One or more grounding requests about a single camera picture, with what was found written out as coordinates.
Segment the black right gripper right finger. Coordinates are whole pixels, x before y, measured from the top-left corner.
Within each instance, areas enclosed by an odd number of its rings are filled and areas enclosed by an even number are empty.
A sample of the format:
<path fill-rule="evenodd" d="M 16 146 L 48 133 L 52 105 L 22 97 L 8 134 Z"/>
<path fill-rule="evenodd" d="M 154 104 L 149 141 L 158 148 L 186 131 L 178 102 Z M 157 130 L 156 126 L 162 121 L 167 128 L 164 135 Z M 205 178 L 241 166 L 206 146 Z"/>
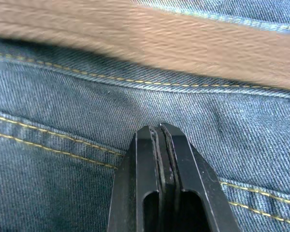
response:
<path fill-rule="evenodd" d="M 178 178 L 173 231 L 237 232 L 239 226 L 214 169 L 178 128 L 162 123 Z"/>

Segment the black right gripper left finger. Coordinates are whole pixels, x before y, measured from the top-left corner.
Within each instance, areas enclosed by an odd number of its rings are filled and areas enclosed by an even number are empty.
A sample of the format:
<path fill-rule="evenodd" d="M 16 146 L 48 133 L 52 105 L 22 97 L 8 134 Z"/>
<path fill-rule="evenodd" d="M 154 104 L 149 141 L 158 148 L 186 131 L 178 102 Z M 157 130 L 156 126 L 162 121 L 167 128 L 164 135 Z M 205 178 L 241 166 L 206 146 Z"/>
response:
<path fill-rule="evenodd" d="M 166 232 L 168 209 L 162 155 L 165 125 L 144 126 L 133 136 L 114 176 L 107 231 Z"/>

